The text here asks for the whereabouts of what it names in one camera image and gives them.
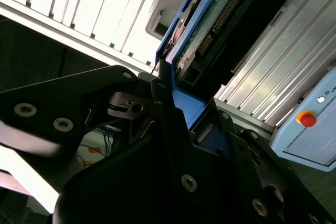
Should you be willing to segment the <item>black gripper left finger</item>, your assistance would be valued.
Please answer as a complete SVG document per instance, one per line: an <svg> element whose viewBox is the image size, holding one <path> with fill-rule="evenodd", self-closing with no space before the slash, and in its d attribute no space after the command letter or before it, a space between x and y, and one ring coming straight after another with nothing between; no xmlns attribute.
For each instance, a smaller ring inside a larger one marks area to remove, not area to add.
<svg viewBox="0 0 336 224"><path fill-rule="evenodd" d="M59 195L52 179L65 174L83 139L95 128L122 130L125 151L145 138L154 116L153 91L169 91L172 71L157 77L109 66L1 93L1 171L31 195Z"/></svg>

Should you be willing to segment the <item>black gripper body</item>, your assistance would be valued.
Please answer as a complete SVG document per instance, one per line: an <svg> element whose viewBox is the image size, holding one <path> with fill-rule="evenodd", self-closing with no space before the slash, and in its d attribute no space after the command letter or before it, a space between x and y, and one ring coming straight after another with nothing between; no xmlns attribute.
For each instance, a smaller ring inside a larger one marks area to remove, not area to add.
<svg viewBox="0 0 336 224"><path fill-rule="evenodd" d="M155 89L153 100L145 138L72 178L53 223L245 220L229 150L195 146L169 91Z"/></svg>

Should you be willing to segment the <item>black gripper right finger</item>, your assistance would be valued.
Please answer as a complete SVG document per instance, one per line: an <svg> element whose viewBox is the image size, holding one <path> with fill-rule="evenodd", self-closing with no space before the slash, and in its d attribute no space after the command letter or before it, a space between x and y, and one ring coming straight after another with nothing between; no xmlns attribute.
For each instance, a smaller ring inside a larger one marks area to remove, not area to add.
<svg viewBox="0 0 336 224"><path fill-rule="evenodd" d="M287 164L253 130L237 133L227 111L210 102L228 143L244 219L251 223L335 223Z"/></svg>

